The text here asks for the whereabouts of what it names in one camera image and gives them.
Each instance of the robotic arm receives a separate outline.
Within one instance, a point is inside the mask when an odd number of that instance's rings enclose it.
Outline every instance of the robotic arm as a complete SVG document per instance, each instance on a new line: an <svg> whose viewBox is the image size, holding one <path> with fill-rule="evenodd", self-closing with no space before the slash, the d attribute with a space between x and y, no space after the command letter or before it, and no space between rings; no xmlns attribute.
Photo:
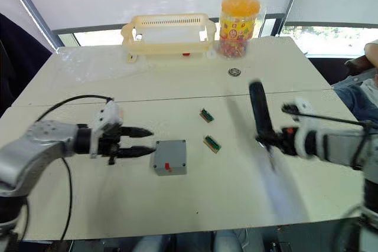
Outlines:
<svg viewBox="0 0 378 252"><path fill-rule="evenodd" d="M281 132L275 132L262 83L252 82L249 93L258 133L256 140L267 150L275 146L287 155L304 159L318 157L325 162L363 171L365 185L361 210L364 225L360 230L359 250L348 251L377 251L378 133L369 132L376 126L370 123L354 123L362 125L362 130L333 130L320 127L311 105L305 100L297 99L294 104L283 105L282 111L293 115L294 120L299 121L299 127L285 127Z"/></svg>
<svg viewBox="0 0 378 252"><path fill-rule="evenodd" d="M0 251L7 251L17 240L12 230L25 198L53 160L90 153L91 158L108 156L113 165L116 158L133 158L154 151L144 146L120 148L121 136L153 135L145 129L123 127L122 123L118 106L110 100L96 115L92 129L87 125L41 120L0 149Z"/></svg>

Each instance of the cream plastic basket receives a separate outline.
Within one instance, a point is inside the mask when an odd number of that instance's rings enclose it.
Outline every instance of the cream plastic basket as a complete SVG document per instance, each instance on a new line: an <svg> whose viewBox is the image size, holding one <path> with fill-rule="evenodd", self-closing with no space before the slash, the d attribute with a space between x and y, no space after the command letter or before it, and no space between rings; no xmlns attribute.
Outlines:
<svg viewBox="0 0 378 252"><path fill-rule="evenodd" d="M206 14L140 15L121 30L128 61L142 54L207 53L212 57L215 32L215 23Z"/></svg>

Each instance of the label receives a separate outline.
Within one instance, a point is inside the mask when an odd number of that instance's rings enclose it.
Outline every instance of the label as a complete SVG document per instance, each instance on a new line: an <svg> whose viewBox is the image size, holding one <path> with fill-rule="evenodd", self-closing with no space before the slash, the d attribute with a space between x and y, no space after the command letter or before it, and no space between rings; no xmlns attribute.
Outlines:
<svg viewBox="0 0 378 252"><path fill-rule="evenodd" d="M255 20L241 22L220 19L220 38L229 41L246 41L252 38Z"/></svg>

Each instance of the plastic jar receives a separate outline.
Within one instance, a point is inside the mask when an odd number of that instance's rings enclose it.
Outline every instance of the plastic jar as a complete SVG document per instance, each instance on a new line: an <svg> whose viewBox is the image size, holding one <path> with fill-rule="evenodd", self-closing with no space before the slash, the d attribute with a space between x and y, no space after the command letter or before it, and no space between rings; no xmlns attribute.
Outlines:
<svg viewBox="0 0 378 252"><path fill-rule="evenodd" d="M260 11L258 0L223 0L220 15L219 52L227 58L246 54L248 40Z"/></svg>

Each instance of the white table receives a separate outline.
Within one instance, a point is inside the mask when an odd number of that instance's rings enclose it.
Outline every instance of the white table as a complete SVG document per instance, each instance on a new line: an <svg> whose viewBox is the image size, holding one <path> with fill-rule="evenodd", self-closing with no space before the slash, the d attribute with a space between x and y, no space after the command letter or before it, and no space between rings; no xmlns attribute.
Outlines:
<svg viewBox="0 0 378 252"><path fill-rule="evenodd" d="M272 84L266 84L266 88L272 90ZM268 94L274 127L295 124L281 112L281 106L297 96L308 99L319 114L353 118L332 90ZM90 123L102 106L67 105L49 118ZM105 158L91 160L87 155L67 159L73 171L74 201L66 238L333 220L361 201L361 174L343 166L283 156L276 150L277 172L273 173L266 151L254 140L249 96L124 102L120 106L126 125L155 133L149 138L124 140L122 145L152 146L156 140L185 139L188 174L157 176L151 168L151 156L118 160L115 166L107 166ZM208 124L198 115L202 107L215 121ZM20 137L46 108L9 108L0 120L0 146ZM213 135L222 145L218 154L203 143L205 135ZM67 184L61 161L53 162L30 196L27 239L59 238L67 216Z"/></svg>
<svg viewBox="0 0 378 252"><path fill-rule="evenodd" d="M79 94L117 102L242 95L253 78L262 80L267 93L331 88L289 37L253 39L238 60L150 55L128 64L126 54L123 46L60 48L13 106L52 105ZM239 77L228 75L233 67L242 71Z"/></svg>

